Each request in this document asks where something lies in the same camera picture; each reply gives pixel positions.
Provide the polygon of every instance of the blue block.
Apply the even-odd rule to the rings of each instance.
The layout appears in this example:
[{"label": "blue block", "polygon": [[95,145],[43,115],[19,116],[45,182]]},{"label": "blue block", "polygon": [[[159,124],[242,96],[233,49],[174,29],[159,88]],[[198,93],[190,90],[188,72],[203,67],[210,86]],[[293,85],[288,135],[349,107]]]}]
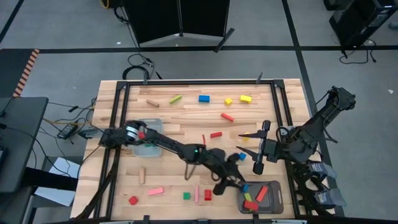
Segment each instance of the blue block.
[{"label": "blue block", "polygon": [[209,103],[210,102],[210,96],[199,95],[199,102],[200,103]]},{"label": "blue block", "polygon": [[244,160],[246,158],[246,154],[245,153],[243,153],[243,152],[241,152],[241,153],[239,153],[239,159],[240,160]]},{"label": "blue block", "polygon": [[247,184],[243,185],[243,193],[246,193],[249,190],[249,186]]}]

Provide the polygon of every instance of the wooden table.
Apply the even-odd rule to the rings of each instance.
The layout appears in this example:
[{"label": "wooden table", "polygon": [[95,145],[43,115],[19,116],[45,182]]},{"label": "wooden table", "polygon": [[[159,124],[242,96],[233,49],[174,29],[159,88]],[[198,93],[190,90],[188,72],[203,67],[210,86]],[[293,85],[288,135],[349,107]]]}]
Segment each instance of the wooden table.
[{"label": "wooden table", "polygon": [[[97,127],[109,126],[117,81],[102,81],[93,115],[93,124]],[[286,79],[285,89],[289,101],[294,125],[301,125],[309,119],[307,104],[299,79]],[[123,93],[119,100],[122,105]],[[169,99],[182,95],[182,99],[172,105]],[[198,95],[210,95],[210,103],[198,102]],[[252,103],[240,103],[240,95],[252,96]],[[277,91],[282,117],[285,116],[280,91]],[[226,106],[224,99],[233,99]],[[146,103],[153,100],[159,108]],[[233,123],[223,119],[220,114],[227,113],[235,118]],[[119,124],[120,110],[116,124]],[[140,118],[160,118],[164,124],[164,134],[182,143],[202,143],[202,134],[206,136],[208,149],[218,147],[227,155],[240,152],[235,146],[257,151],[259,140],[243,141],[238,134],[254,133],[261,129],[262,122],[271,121],[268,138],[275,139],[277,128],[276,115],[269,85],[172,85],[172,86],[134,86],[130,90],[126,120]],[[210,133],[222,131],[220,138],[210,139]],[[97,147],[98,139],[87,142],[85,157]],[[78,215],[88,204],[98,188],[104,149],[99,148],[85,161],[80,172],[71,217]],[[239,162],[239,170],[247,181],[277,180],[282,189],[284,212],[280,215],[260,215],[260,218],[293,218],[292,199],[289,192],[284,161],[264,162],[263,175],[252,173],[253,161],[247,157]],[[139,184],[139,169],[146,168],[146,182]],[[198,166],[192,178],[183,177],[185,163],[171,152],[164,151],[162,157],[143,159],[134,157],[131,150],[123,148],[118,169],[116,192],[114,196],[112,220],[142,220],[150,215],[151,220],[190,220],[190,219],[250,219],[252,215],[238,212],[236,189],[228,187],[220,196],[213,195],[212,201],[204,201],[204,190],[213,189],[214,182],[210,171]],[[183,200],[183,193],[194,195],[195,186],[200,186],[200,201]],[[147,196],[147,191],[164,187],[162,195]],[[101,216],[105,214],[107,192],[103,197]],[[132,206],[128,199],[137,196],[138,204]]]}]

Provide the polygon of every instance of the yellow block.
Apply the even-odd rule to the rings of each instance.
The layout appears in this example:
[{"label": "yellow block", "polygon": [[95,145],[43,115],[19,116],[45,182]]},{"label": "yellow block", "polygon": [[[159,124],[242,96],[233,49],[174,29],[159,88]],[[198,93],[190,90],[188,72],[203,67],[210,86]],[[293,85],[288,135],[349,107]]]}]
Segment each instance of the yellow block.
[{"label": "yellow block", "polygon": [[251,103],[251,96],[241,95],[241,101]]},{"label": "yellow block", "polygon": [[225,99],[225,102],[224,102],[226,105],[230,105],[231,103],[232,103],[232,99],[231,98],[227,98],[227,99]]},{"label": "yellow block", "polygon": [[243,137],[243,141],[248,141],[250,138],[248,137]]}]

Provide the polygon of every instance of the concrete floor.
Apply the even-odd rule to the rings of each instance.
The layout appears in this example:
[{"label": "concrete floor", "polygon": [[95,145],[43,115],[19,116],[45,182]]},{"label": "concrete floor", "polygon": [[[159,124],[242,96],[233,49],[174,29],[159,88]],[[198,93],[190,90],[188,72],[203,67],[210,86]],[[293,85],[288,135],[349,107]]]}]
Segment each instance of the concrete floor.
[{"label": "concrete floor", "polygon": [[[0,1],[0,29],[16,5]],[[301,46],[332,46],[333,31],[328,25],[331,12],[320,0],[288,0]],[[397,20],[395,14],[391,21]],[[228,27],[236,32],[227,45],[293,46],[281,0],[231,0]],[[398,31],[383,25],[372,39],[378,45],[398,45]],[[171,39],[146,46],[214,45],[214,40]],[[133,47],[127,27],[112,10],[97,1],[25,1],[0,48],[74,49]],[[129,53],[40,54],[22,96],[46,96],[50,101],[85,106],[96,96],[101,80],[120,79],[128,66]],[[301,78],[294,51],[221,51],[144,53],[156,62],[163,78]],[[398,122],[398,51],[377,50],[377,63],[343,65],[339,51],[303,52],[315,99],[332,85],[343,86],[357,95],[354,110],[341,113],[329,126],[339,140],[328,143],[331,161],[339,173],[337,184],[346,200],[347,217],[398,220],[398,193],[395,174],[398,156],[394,139]],[[349,59],[362,61],[365,52]],[[139,78],[135,73],[132,78]],[[49,105],[45,117],[74,117],[65,108]],[[47,124],[50,133],[55,130]],[[49,156],[60,156],[52,138],[39,135]],[[85,141],[74,137],[74,145],[60,141],[67,156],[82,156]],[[38,153],[39,162],[43,155]],[[70,208],[39,209],[34,223],[62,221]]]}]

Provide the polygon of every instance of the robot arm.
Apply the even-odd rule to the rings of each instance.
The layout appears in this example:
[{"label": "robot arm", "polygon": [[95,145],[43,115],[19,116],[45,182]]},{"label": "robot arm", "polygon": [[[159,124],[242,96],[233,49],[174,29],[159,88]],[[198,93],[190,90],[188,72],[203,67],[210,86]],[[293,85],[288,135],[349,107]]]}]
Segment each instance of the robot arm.
[{"label": "robot arm", "polygon": [[[139,137],[139,130],[142,127],[145,136]],[[118,132],[117,141],[109,139],[109,142],[117,142],[117,144],[125,145],[141,145],[145,143],[154,144],[165,150],[168,150],[178,155],[181,160],[191,165],[204,165],[211,171],[211,176],[214,181],[220,181],[216,184],[213,193],[215,195],[222,195],[226,187],[236,187],[242,189],[245,183],[244,177],[238,170],[236,162],[239,160],[239,154],[235,153],[230,155],[227,159],[226,153],[222,149],[210,149],[207,150],[206,146],[202,144],[182,144],[178,141],[168,138],[163,134],[158,133],[156,130],[148,128],[147,125],[142,121],[127,121],[123,128],[115,130]]]},{"label": "robot arm", "polygon": [[[265,135],[262,136],[253,136],[254,134],[239,135],[242,137],[262,139],[259,146],[259,153],[238,147],[240,150],[248,153],[256,162],[254,165],[257,166],[257,168],[253,167],[253,171],[257,170],[257,172],[254,173],[261,174],[259,171],[261,166],[259,164],[262,164],[260,159],[262,156],[267,156],[267,161],[269,162],[277,162],[279,159],[285,159],[292,162],[303,163],[315,153],[319,140],[324,138],[323,132],[325,128],[340,114],[340,112],[352,110],[356,103],[355,95],[352,95],[344,88],[333,86],[327,94],[328,99],[326,105],[320,111],[316,112],[303,126],[297,126],[292,129],[278,128],[276,131],[276,135],[279,137],[278,141],[266,139],[269,125],[263,125],[262,130],[258,131],[265,133]],[[326,140],[336,142],[327,132],[326,135],[329,137]]]}]

